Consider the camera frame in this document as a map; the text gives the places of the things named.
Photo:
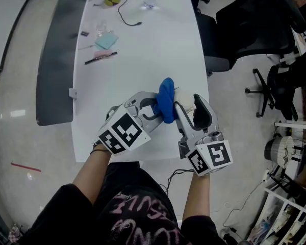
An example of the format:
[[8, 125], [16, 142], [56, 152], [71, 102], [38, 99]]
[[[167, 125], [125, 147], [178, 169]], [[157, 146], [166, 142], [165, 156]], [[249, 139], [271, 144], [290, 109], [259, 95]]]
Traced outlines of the white storage shelf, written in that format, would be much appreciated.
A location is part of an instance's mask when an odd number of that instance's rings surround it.
[[306, 245], [306, 202], [266, 187], [265, 203], [246, 240], [251, 245]]

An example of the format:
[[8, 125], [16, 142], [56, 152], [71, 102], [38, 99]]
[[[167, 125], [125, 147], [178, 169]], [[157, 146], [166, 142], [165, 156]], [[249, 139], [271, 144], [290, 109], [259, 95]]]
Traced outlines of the person's right forearm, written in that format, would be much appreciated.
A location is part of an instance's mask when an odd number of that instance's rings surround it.
[[193, 174], [182, 223], [193, 216], [210, 217], [210, 175], [199, 177]]

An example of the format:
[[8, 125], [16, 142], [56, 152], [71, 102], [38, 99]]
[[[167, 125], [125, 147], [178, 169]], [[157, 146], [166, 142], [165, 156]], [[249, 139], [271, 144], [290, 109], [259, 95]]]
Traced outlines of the black wrist band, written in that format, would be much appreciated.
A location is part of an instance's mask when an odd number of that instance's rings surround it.
[[90, 152], [90, 155], [91, 155], [92, 153], [94, 153], [94, 152], [109, 152], [109, 151], [108, 151], [107, 148], [101, 143], [101, 141], [98, 140], [97, 142], [95, 142], [95, 143], [93, 144], [93, 149], [92, 149], [92, 151]]

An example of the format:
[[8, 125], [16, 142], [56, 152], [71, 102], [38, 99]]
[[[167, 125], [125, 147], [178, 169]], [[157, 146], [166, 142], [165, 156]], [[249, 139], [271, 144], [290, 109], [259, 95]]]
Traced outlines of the person's black printed shirt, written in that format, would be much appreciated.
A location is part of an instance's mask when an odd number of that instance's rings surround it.
[[95, 203], [60, 187], [19, 245], [226, 245], [208, 216], [177, 223], [160, 185], [137, 162], [111, 163]]

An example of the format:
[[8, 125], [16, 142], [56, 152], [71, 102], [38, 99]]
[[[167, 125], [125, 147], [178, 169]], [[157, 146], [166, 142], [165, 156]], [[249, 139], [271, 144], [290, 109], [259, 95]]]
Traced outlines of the teal notepad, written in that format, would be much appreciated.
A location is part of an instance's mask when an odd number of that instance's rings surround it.
[[100, 50], [108, 50], [118, 40], [118, 36], [113, 32], [104, 32], [101, 36], [97, 37], [94, 44]]

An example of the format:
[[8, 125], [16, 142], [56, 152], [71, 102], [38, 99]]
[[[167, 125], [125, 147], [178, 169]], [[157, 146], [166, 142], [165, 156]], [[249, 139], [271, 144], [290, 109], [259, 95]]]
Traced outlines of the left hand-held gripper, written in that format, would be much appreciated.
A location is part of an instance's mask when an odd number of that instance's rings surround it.
[[150, 134], [162, 122], [162, 113], [147, 116], [146, 106], [157, 104], [157, 93], [140, 91], [114, 107], [98, 132], [98, 139], [114, 156], [135, 150], [151, 140]]

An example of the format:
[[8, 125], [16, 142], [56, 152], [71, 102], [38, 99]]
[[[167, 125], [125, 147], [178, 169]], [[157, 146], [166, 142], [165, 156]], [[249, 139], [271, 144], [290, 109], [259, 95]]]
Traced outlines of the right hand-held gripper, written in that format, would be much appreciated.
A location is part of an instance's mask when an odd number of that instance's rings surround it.
[[[194, 105], [194, 126], [179, 102], [174, 103], [175, 121], [184, 136], [178, 142], [180, 157], [186, 158], [193, 171], [201, 177], [232, 164], [232, 154], [228, 140], [218, 130], [218, 118], [209, 103], [199, 94], [194, 94]], [[186, 138], [198, 136], [197, 129], [211, 133], [197, 140]]]

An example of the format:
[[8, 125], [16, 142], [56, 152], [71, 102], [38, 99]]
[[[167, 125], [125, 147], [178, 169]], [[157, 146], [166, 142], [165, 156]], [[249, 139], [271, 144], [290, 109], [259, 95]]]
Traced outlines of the person's left forearm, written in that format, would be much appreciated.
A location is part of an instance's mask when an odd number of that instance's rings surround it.
[[110, 158], [110, 152], [92, 153], [73, 181], [73, 185], [81, 191], [92, 205], [100, 193]]

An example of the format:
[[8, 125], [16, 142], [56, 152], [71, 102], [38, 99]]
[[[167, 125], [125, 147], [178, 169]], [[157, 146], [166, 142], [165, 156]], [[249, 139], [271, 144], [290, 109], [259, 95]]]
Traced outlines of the red floor strip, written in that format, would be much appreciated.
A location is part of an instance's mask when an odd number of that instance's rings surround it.
[[24, 169], [28, 169], [28, 170], [32, 170], [32, 171], [36, 171], [41, 173], [42, 171], [40, 169], [34, 168], [34, 167], [29, 167], [29, 166], [25, 166], [25, 165], [21, 165], [21, 164], [17, 164], [14, 162], [10, 163], [12, 166], [16, 166], [16, 167], [20, 167], [20, 168], [24, 168]]

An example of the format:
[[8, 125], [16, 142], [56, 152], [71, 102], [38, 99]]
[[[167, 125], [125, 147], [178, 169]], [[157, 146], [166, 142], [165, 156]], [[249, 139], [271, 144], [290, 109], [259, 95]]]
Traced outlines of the black pen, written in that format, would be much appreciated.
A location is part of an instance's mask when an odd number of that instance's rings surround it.
[[117, 52], [112, 52], [112, 54], [110, 56], [103, 56], [103, 57], [92, 58], [92, 59], [86, 61], [84, 64], [88, 65], [88, 64], [91, 64], [93, 62], [96, 62], [96, 61], [99, 61], [99, 60], [102, 60], [102, 59], [105, 59], [105, 58], [109, 58], [109, 57], [117, 55], [117, 54], [118, 54]]

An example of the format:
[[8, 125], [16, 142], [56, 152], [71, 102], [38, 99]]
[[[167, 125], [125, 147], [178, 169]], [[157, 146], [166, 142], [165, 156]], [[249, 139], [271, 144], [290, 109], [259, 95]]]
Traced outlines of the blue cloth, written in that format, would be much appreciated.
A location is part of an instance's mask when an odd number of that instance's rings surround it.
[[172, 78], [163, 80], [159, 87], [159, 92], [156, 96], [157, 103], [152, 105], [154, 114], [161, 114], [163, 121], [166, 124], [171, 124], [175, 121], [174, 115], [174, 81]]

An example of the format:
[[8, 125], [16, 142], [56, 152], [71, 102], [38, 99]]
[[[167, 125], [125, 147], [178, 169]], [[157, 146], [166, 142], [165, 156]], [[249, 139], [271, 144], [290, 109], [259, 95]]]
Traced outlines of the black mesh office chair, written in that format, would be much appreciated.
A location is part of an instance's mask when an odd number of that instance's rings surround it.
[[215, 17], [196, 13], [207, 74], [225, 72], [242, 57], [289, 54], [295, 40], [276, 0], [235, 0]]
[[266, 106], [281, 111], [286, 120], [298, 121], [298, 114], [293, 104], [295, 90], [306, 86], [306, 52], [298, 57], [292, 64], [286, 65], [287, 69], [280, 72], [280, 67], [271, 67], [267, 80], [264, 80], [257, 68], [252, 73], [257, 75], [261, 90], [250, 90], [245, 88], [246, 94], [262, 94], [264, 96], [262, 111], [256, 117], [264, 116]]

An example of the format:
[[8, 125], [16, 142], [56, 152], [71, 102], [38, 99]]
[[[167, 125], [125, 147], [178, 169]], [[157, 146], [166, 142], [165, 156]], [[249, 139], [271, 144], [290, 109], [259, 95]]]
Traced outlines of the pink eraser pouch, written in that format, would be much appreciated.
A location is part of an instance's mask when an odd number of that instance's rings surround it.
[[103, 56], [110, 56], [112, 54], [111, 50], [101, 50], [101, 51], [95, 51], [94, 52], [94, 58], [97, 57], [103, 57]]

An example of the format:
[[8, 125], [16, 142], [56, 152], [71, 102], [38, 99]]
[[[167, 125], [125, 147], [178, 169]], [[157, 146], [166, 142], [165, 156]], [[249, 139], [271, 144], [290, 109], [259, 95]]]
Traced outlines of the white ribbed trash bin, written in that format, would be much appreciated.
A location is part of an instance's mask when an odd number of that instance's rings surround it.
[[294, 154], [294, 140], [291, 136], [275, 137], [268, 141], [264, 149], [264, 158], [286, 168]]

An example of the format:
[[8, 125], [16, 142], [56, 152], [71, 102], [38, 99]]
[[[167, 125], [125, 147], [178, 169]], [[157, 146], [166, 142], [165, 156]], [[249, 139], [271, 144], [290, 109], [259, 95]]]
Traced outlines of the white cup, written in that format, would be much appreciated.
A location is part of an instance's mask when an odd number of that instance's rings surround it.
[[194, 96], [180, 87], [174, 90], [174, 102], [178, 102], [182, 105], [183, 109], [186, 111], [190, 118], [193, 118], [195, 105]]

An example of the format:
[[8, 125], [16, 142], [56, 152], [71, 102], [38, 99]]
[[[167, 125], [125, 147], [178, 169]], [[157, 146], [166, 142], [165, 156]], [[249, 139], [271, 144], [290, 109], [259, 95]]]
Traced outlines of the grey desk divider panel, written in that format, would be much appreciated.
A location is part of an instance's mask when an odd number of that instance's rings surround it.
[[58, 0], [44, 43], [36, 85], [39, 126], [73, 120], [73, 69], [83, 10], [87, 0]]

